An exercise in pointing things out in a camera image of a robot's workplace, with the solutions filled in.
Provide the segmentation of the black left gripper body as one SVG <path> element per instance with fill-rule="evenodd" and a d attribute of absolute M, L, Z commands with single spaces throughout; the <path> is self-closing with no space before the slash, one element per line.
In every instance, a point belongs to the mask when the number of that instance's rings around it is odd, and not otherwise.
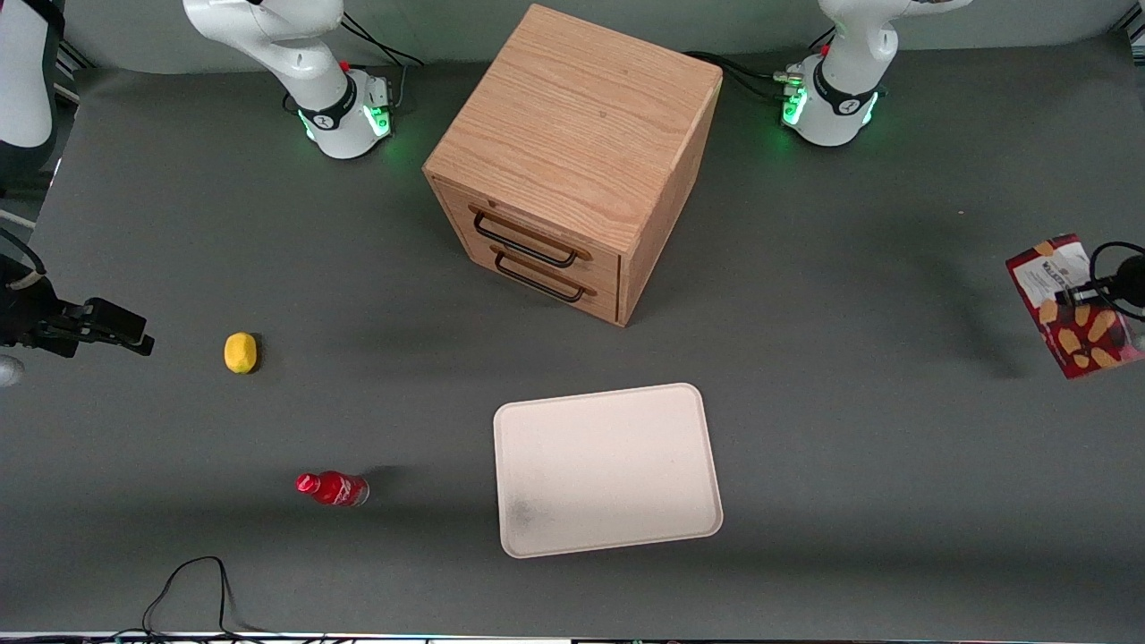
<path fill-rule="evenodd" d="M 1114 299 L 1144 309 L 1144 261 L 1145 257 L 1137 254 L 1122 261 L 1114 273 Z"/>

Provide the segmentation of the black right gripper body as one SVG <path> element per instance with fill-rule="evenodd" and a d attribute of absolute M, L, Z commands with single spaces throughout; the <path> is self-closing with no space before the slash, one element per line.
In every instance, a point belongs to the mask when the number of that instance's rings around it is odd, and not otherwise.
<path fill-rule="evenodd" d="M 41 348 L 72 358 L 86 338 L 65 316 L 69 304 L 56 296 L 44 272 L 11 258 L 1 259 L 1 346 Z"/>

